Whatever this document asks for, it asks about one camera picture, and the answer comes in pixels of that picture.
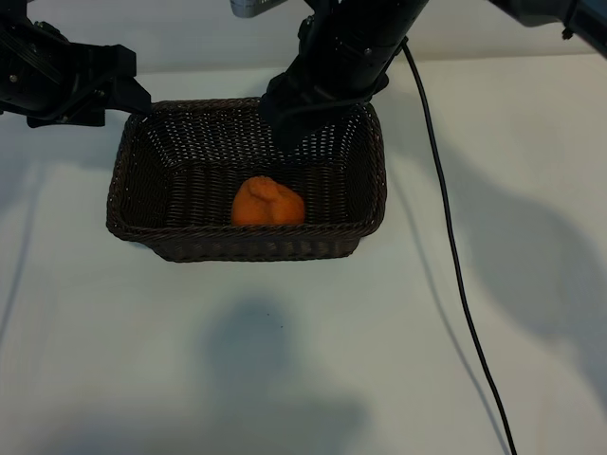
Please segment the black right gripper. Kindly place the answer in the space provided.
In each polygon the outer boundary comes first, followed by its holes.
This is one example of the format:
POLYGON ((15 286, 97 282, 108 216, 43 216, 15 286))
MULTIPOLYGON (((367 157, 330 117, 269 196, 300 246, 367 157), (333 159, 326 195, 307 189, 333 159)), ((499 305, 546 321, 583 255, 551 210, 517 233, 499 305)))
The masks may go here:
POLYGON ((260 99, 274 145, 289 151, 387 85, 385 73, 425 1, 309 1, 298 32, 296 79, 272 78, 260 99))

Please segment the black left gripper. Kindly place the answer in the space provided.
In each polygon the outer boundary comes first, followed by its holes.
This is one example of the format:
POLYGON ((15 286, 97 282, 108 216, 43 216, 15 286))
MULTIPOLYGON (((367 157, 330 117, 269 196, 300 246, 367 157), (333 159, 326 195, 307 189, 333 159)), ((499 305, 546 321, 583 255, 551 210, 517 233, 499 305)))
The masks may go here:
POLYGON ((105 109, 149 114, 136 75, 137 54, 123 45, 72 43, 46 22, 1 23, 1 111, 30 127, 102 127, 105 109))

